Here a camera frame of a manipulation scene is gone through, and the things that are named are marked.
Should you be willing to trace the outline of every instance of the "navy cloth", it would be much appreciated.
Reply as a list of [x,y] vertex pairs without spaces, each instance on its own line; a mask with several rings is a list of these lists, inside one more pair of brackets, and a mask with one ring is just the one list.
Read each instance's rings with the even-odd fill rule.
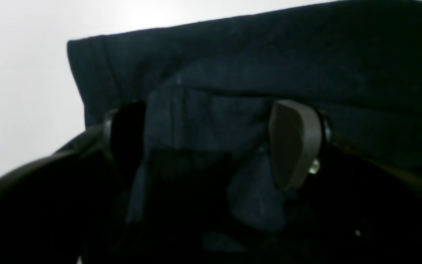
[[[374,157],[422,176],[422,1],[310,5],[89,37],[67,51],[87,127],[145,100],[145,160],[154,149],[230,154],[241,165],[229,209],[260,231],[285,225],[266,132],[275,99],[325,110]],[[130,221],[142,217],[145,164]]]

